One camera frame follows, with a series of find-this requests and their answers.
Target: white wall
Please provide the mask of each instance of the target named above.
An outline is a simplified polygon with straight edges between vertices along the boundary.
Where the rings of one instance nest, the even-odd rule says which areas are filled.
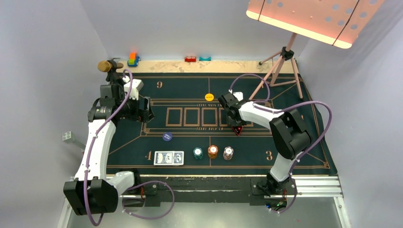
[[[333,110],[326,141],[354,228],[402,225],[402,12],[387,0],[351,49],[310,40],[300,56],[313,98]]]
[[[249,0],[81,0],[106,52],[143,60],[262,60],[285,46],[291,33],[246,16]],[[298,37],[297,55],[308,38]]]
[[[56,227],[106,52],[79,0],[0,4],[0,227]]]

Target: wire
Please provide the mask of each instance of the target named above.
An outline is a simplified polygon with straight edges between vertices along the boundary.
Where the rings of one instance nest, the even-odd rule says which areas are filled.
[[[232,82],[232,84],[231,84],[231,86],[230,86],[230,90],[232,90],[232,87],[233,87],[233,85],[235,84],[235,82],[236,82],[240,77],[245,76],[245,75],[256,76],[256,77],[260,78],[260,79],[263,81],[264,84],[266,84],[266,88],[267,88],[267,91],[268,91],[268,97],[267,97],[267,99],[264,100],[264,101],[254,101],[253,103],[258,103],[258,102],[260,103],[260,102],[266,102],[266,101],[268,101],[268,100],[269,100],[269,97],[270,97],[270,88],[269,88],[269,85],[268,85],[267,81],[264,80],[264,79],[263,79],[262,77],[260,77],[259,75],[255,75],[255,74],[243,74],[243,75],[238,76],[238,77]],[[285,212],[285,211],[288,210],[288,209],[292,206],[292,204],[294,203],[295,198],[297,197],[297,185],[295,184],[295,180],[292,179],[292,177],[291,177],[292,171],[293,171],[293,169],[295,168],[296,164],[299,162],[299,160],[300,160],[305,154],[307,154],[310,150],[312,150],[312,148],[314,148],[314,147],[323,139],[323,137],[325,136],[326,132],[329,130],[330,124],[332,123],[333,114],[332,114],[332,110],[330,109],[330,107],[329,107],[327,104],[325,104],[325,103],[323,103],[323,102],[321,102],[321,101],[305,101],[305,102],[302,102],[302,103],[299,103],[299,104],[292,105],[292,106],[290,106],[290,107],[288,107],[288,108],[284,108],[284,109],[282,109],[282,110],[272,110],[272,111],[269,111],[268,109],[263,108],[263,107],[260,107],[260,106],[254,106],[256,109],[259,109],[259,110],[262,110],[262,111],[265,111],[265,112],[268,112],[268,113],[278,114],[278,113],[287,112],[287,111],[296,109],[296,108],[301,107],[301,106],[305,106],[305,105],[314,105],[314,104],[322,105],[322,106],[324,106],[324,107],[327,109],[327,111],[329,112],[329,120],[327,121],[327,124],[326,124],[325,129],[324,129],[323,132],[319,135],[318,139],[316,139],[316,141],[315,141],[313,144],[311,144],[305,151],[303,151],[303,152],[295,159],[295,161],[294,161],[293,164],[291,165],[291,168],[290,168],[290,170],[289,170],[289,178],[291,179],[291,181],[292,181],[293,184],[294,184],[294,189],[295,189],[295,190],[294,190],[294,198],[292,199],[291,203],[290,203],[284,210],[276,211],[277,213],[283,213],[283,212]]]
[[[162,182],[162,181],[159,181],[159,180],[154,180],[154,181],[152,180],[152,181],[148,181],[148,182],[145,182],[145,183],[136,185],[136,186],[134,186],[134,187],[128,188],[127,190],[137,189],[137,188],[139,188],[139,187],[141,187],[141,186],[144,186],[144,185],[146,185],[146,184],[151,184],[151,183],[160,183],[160,184],[163,184],[164,186],[166,186],[166,187],[169,189],[169,191],[171,191],[171,194],[172,194],[172,204],[171,204],[171,206],[169,207],[169,209],[168,209],[164,214],[162,214],[162,215],[155,216],[155,217],[145,217],[145,216],[136,215],[136,214],[130,212],[129,210],[126,209],[125,205],[124,205],[123,202],[122,202],[122,206],[123,206],[123,211],[124,211],[124,212],[126,212],[127,214],[129,214],[129,215],[131,215],[131,216],[134,216],[134,217],[137,217],[137,218],[141,218],[141,219],[160,219],[160,218],[164,217],[165,215],[167,215],[169,212],[171,212],[171,210],[172,210],[172,208],[173,208],[173,206],[174,206],[174,204],[175,204],[175,195],[174,195],[174,193],[173,193],[172,188],[171,188],[167,183]]]
[[[123,70],[123,77],[126,77],[126,75],[125,75],[126,72],[129,73],[129,77],[130,77],[129,91],[127,92],[127,94],[126,94],[126,96],[125,96],[123,102],[119,105],[119,107],[112,113],[112,115],[111,115],[109,118],[107,118],[107,119],[105,120],[105,122],[104,122],[104,123],[98,128],[98,130],[95,132],[95,136],[94,136],[94,137],[92,138],[92,140],[91,140],[91,143],[90,143],[90,146],[89,146],[89,149],[88,149],[88,153],[87,153],[87,158],[86,158],[86,170],[84,171],[84,204],[85,204],[85,208],[86,208],[86,212],[87,212],[87,215],[88,215],[89,220],[91,221],[92,225],[94,225],[94,226],[96,226],[96,227],[99,226],[99,224],[101,223],[104,214],[101,213],[101,216],[99,217],[98,222],[95,222],[94,217],[92,216],[92,213],[91,213],[91,210],[90,210],[90,207],[89,207],[88,192],[87,192],[87,189],[88,189],[89,161],[90,161],[90,157],[91,157],[92,148],[94,147],[95,139],[97,138],[99,132],[102,130],[102,128],[103,128],[109,121],[111,121],[111,120],[114,118],[114,116],[123,108],[123,106],[125,105],[125,103],[126,103],[127,100],[129,99],[130,92],[132,91],[133,74],[132,74],[132,72],[131,72],[129,69],[124,69],[124,70]],[[140,184],[140,185],[134,186],[134,187],[132,187],[132,188],[129,188],[129,190],[135,189],[135,188],[138,188],[138,187],[141,187],[141,186],[143,186],[143,185],[145,185],[145,184],[147,184],[147,183],[150,183],[150,181],[149,181],[149,182],[146,182],[146,183],[144,183],[144,184]],[[173,197],[173,202],[172,202],[171,208],[167,211],[167,213],[163,214],[161,217],[167,215],[167,214],[171,211],[171,209],[172,209],[172,207],[173,207],[173,204],[174,204],[173,191],[172,191],[171,187],[168,186],[168,184],[166,184],[166,183],[164,183],[164,184],[171,190],[171,192],[172,192],[172,197]]]

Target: yellow button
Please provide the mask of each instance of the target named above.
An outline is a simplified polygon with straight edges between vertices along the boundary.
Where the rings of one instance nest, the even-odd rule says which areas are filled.
[[[214,100],[214,95],[213,94],[206,94],[206,96],[204,96],[204,99],[206,99],[206,101],[212,101],[212,100]]]

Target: poker table mat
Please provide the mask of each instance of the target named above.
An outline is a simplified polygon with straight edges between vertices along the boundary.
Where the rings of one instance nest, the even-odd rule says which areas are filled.
[[[232,81],[241,73],[139,73],[134,78],[144,83],[140,96],[151,97],[155,118],[148,123],[122,119],[110,145],[107,173],[138,168],[140,174],[154,175],[258,175],[266,174],[274,165],[278,154],[271,131],[255,123],[248,123],[240,136],[226,124],[226,115],[217,98],[225,94]],[[293,74],[280,74],[277,83],[293,80]],[[299,98],[296,84],[270,88],[270,100],[262,105],[283,109],[311,96],[300,78],[303,99]],[[248,98],[259,85],[257,77],[245,76],[233,87]],[[206,101],[205,95],[214,95]],[[266,87],[254,99],[265,99]],[[298,108],[308,131],[316,140],[323,131],[322,117],[314,105]],[[173,138],[166,142],[163,134],[171,132]],[[208,157],[207,149],[216,145],[216,159]],[[234,149],[231,160],[223,157],[224,148]],[[203,158],[195,159],[193,149],[200,147]],[[184,151],[182,166],[154,166],[155,151]],[[295,167],[293,174],[336,175],[325,140],[322,140]]]

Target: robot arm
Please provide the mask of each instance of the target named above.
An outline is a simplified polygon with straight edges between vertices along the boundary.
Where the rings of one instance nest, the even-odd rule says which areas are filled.
[[[262,190],[268,195],[282,191],[289,181],[292,164],[311,144],[307,126],[299,112],[294,109],[284,113],[281,110],[254,104],[253,101],[244,100],[240,92],[229,91],[218,100],[227,113],[229,126],[239,127],[250,121],[272,131],[278,156],[267,174],[267,184]]]
[[[114,212],[117,207],[119,196],[126,189],[139,184],[139,176],[132,171],[118,172],[112,179],[106,179],[106,162],[109,147],[116,131],[116,126],[121,118],[148,122],[154,118],[154,114],[149,105],[149,97],[144,98],[144,109],[139,108],[139,91],[143,87],[143,82],[133,79],[129,99],[123,108],[109,121],[96,135],[100,126],[115,112],[129,92],[130,78],[120,78],[116,74],[118,64],[113,60],[108,60],[112,66],[108,71],[108,85],[101,85],[101,97],[97,99],[91,110],[88,112],[88,140],[84,152],[83,160],[75,175],[74,181],[65,183],[63,192],[69,201],[72,209],[77,215],[86,215],[84,204],[83,186],[85,179],[86,159],[90,150],[90,144],[94,141],[91,156],[89,157],[88,172],[88,198],[92,214]]]

